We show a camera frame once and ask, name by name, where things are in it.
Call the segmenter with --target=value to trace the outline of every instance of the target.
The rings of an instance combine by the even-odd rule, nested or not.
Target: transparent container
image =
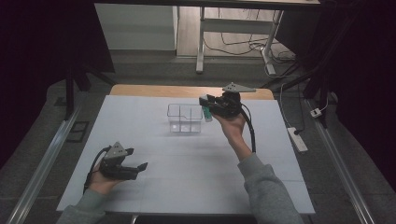
[[[168,119],[172,133],[199,133],[202,107],[200,105],[168,105]]]

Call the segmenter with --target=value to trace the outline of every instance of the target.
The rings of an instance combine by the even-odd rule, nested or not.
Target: white table
[[[134,154],[122,165],[148,162],[136,180],[117,185],[105,204],[112,212],[135,215],[249,215],[238,160],[217,121],[202,122],[200,133],[170,133],[169,104],[198,104],[196,98],[108,95],[57,210],[78,202],[98,151],[120,141]],[[315,213],[277,101],[243,100],[250,109],[257,155],[271,163],[296,209]],[[249,131],[244,131],[249,143]]]

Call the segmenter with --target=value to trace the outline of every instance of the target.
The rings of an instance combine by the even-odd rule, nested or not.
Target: electrical cable
[[[301,97],[300,97],[300,83],[297,84],[297,92],[298,92],[298,103],[300,106],[300,112],[301,112],[301,120],[303,122],[303,128],[300,130],[296,130],[294,133],[298,134],[300,132],[302,132],[303,130],[305,130],[305,121],[304,121],[304,113],[303,113],[303,106],[301,105]]]
[[[286,123],[287,123],[287,124],[289,125],[289,127],[291,128],[291,125],[290,125],[289,121],[286,119],[285,111],[283,110],[283,103],[282,103],[283,85],[285,85],[285,83],[283,83],[282,86],[280,87],[280,96],[279,96],[280,109],[282,110],[282,117],[283,117],[283,120],[285,120]]]
[[[284,50],[284,51],[280,51],[277,54],[277,57],[274,55],[272,49],[269,50],[269,52],[271,53],[270,58],[272,58],[274,60],[274,62],[276,63],[294,63],[296,61],[295,58],[290,58],[290,57],[286,57],[286,58],[281,58],[279,55],[281,53],[286,53],[286,52],[291,52],[291,50]]]
[[[249,15],[247,16],[247,19],[250,18],[250,16],[251,16],[251,11],[252,11],[252,9],[249,10]],[[260,14],[260,9],[257,11],[256,20],[259,18],[259,14]],[[219,8],[219,7],[218,7],[218,16],[219,16],[219,18],[222,18],[221,11],[220,11],[220,8]],[[214,49],[214,48],[210,48],[210,47],[205,43],[205,45],[206,45],[209,49],[217,50],[217,51],[224,52],[224,53],[228,53],[228,54],[232,54],[232,55],[247,54],[247,53],[250,53],[250,52],[253,51],[253,50],[257,50],[257,48],[259,48],[259,47],[265,47],[265,44],[260,43],[260,42],[257,43],[256,41],[262,41],[262,40],[267,40],[267,39],[268,39],[268,38],[262,38],[262,39],[255,39],[255,40],[252,40],[251,38],[253,37],[253,35],[250,35],[250,38],[249,38],[248,41],[240,41],[240,42],[226,43],[225,40],[224,40],[223,33],[220,33],[220,35],[221,35],[222,43],[223,43],[224,45],[226,45],[226,46],[237,45],[237,44],[246,44],[246,43],[248,43],[248,46],[249,46],[249,48],[250,48],[250,51],[246,51],[246,52],[243,52],[243,53],[233,53],[233,52],[226,51],[226,50],[223,50],[223,49]]]
[[[320,111],[326,109],[328,104],[329,104],[329,97],[327,97],[327,99],[326,99],[326,105],[323,108],[321,108]]]
[[[267,71],[267,66],[266,66],[267,64],[268,64],[268,63],[266,63],[265,66],[264,66],[264,72],[265,72],[265,75],[267,75],[268,77],[271,77],[271,78],[290,77],[291,74],[301,66],[299,63],[294,62],[291,66],[289,66],[288,69],[286,69],[285,72],[282,73],[282,75],[280,75],[280,76],[271,76],[271,75],[268,73],[268,71]]]
[[[244,12],[245,12],[245,11],[248,11],[248,14],[247,14],[247,18],[246,18],[246,20],[250,19],[251,12],[253,11],[253,9],[248,9],[248,8],[245,8],[243,11],[244,11]]]
[[[85,180],[85,183],[84,183],[84,190],[83,190],[83,193],[84,193],[85,190],[87,190],[87,188],[90,186],[92,174],[96,172],[96,171],[93,170],[93,168],[95,167],[95,164],[96,164],[97,160],[99,159],[100,155],[101,155],[102,153],[104,153],[104,152],[108,152],[110,149],[111,149],[111,146],[105,147],[105,148],[103,148],[102,150],[100,150],[100,152],[96,155],[95,159],[93,160],[91,169],[90,169],[90,171],[87,173],[87,179]]]
[[[248,110],[248,108],[245,105],[244,105],[244,107],[247,109],[250,118],[248,117],[248,115],[245,112],[245,110],[242,109],[242,107],[241,107],[241,114],[244,117],[245,121],[247,122],[248,130],[250,131],[251,152],[256,153],[256,137],[255,137],[255,134],[254,134],[253,125],[251,124],[250,111]]]
[[[231,54],[231,55],[243,55],[243,54],[247,54],[247,53],[249,53],[249,52],[251,52],[251,51],[254,50],[254,49],[250,49],[250,50],[248,50],[248,51],[241,52],[241,53],[233,53],[233,52],[229,52],[229,51],[226,51],[226,50],[223,50],[223,49],[213,49],[213,48],[209,47],[209,46],[206,44],[205,39],[204,39],[204,44],[205,44],[205,46],[206,46],[207,48],[209,48],[209,49],[216,50],[216,51],[220,51],[220,52],[223,52],[223,53],[228,53],[228,54]]]

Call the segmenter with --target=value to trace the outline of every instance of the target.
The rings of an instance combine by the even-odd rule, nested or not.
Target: wall
[[[176,49],[176,7],[115,4],[95,7],[109,49]]]

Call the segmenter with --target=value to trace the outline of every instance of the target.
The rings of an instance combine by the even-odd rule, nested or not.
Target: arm
[[[97,223],[105,216],[102,208],[107,194],[122,180],[108,179],[98,171],[100,162],[93,169],[91,184],[76,205],[67,206],[57,224]]]
[[[270,164],[262,164],[255,153],[245,143],[242,132],[245,120],[242,115],[223,119],[213,115],[231,147],[239,159],[238,168],[245,178],[250,208],[259,223],[303,223],[293,202],[283,185],[276,177]]]

